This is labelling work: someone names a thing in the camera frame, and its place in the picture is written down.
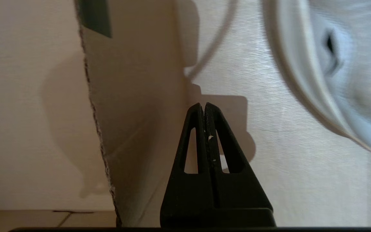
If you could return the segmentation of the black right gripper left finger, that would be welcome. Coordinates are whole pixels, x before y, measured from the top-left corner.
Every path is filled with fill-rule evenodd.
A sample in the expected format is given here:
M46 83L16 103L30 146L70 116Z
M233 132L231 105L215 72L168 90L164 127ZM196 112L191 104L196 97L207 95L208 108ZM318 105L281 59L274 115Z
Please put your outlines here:
M185 172L187 149L192 129L197 147L196 174ZM201 104L191 106L186 114L173 166L161 205L162 228L215 227L215 208L209 150Z

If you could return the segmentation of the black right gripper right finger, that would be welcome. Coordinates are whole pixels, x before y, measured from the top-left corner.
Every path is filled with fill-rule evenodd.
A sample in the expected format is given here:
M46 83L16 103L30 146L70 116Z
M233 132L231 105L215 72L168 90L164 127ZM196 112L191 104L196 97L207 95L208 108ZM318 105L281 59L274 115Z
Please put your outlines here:
M231 227L275 227L273 207L219 107L205 105L214 208Z

